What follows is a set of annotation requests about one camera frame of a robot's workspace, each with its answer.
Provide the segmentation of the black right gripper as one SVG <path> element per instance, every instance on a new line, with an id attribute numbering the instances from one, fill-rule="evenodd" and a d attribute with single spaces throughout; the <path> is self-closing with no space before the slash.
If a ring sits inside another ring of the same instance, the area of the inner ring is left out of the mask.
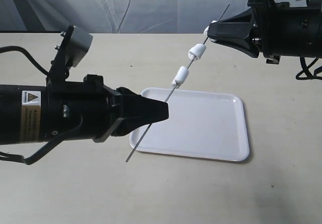
<path id="1" fill-rule="evenodd" d="M 253 40 L 260 41 L 267 63 L 279 63 L 282 56 L 321 58 L 321 0 L 306 0 L 304 7 L 274 0 L 248 0 L 247 5 L 252 9 L 210 24 L 208 38 L 258 58 L 249 37 L 255 18 L 258 31 Z"/>

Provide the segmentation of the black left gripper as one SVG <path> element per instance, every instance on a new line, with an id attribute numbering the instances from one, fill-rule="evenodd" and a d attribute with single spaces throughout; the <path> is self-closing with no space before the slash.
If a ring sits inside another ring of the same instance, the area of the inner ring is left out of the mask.
<path id="1" fill-rule="evenodd" d="M 167 120 L 166 102 L 143 97 L 125 87 L 116 90 L 104 85 L 102 76 L 88 74 L 82 82 L 48 81 L 45 132 L 47 140 L 78 127 L 68 140 L 126 136 L 148 124 Z M 121 116 L 113 119 L 120 96 Z"/>

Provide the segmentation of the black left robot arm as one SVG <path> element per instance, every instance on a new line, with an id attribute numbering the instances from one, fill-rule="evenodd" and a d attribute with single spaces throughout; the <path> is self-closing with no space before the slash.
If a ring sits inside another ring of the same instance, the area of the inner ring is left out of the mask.
<path id="1" fill-rule="evenodd" d="M 167 120 L 168 104 L 89 74 L 82 82 L 46 86 L 1 86 L 1 144 L 66 140 L 104 142 L 151 123 Z"/>

